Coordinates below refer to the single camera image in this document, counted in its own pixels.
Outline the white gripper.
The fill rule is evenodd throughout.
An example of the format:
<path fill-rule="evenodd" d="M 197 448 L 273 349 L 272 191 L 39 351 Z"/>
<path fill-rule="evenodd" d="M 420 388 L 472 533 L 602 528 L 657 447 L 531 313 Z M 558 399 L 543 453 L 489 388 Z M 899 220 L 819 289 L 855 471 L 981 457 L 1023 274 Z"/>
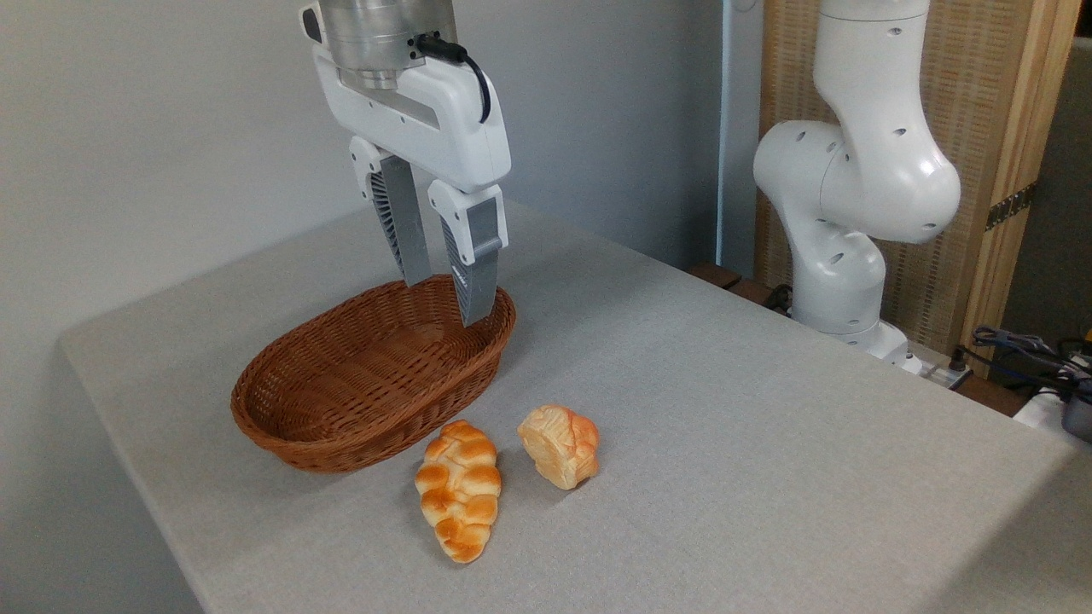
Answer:
<path fill-rule="evenodd" d="M 479 322 L 492 312 L 498 256 L 508 247 L 496 184 L 511 155 L 491 82 L 463 49 L 453 59 L 439 54 L 459 43 L 452 4 L 308 3 L 299 20 L 331 113 L 353 134 L 360 194 L 405 285 L 432 276 L 413 165 L 438 178 L 427 194 L 442 222 L 462 323 Z"/>

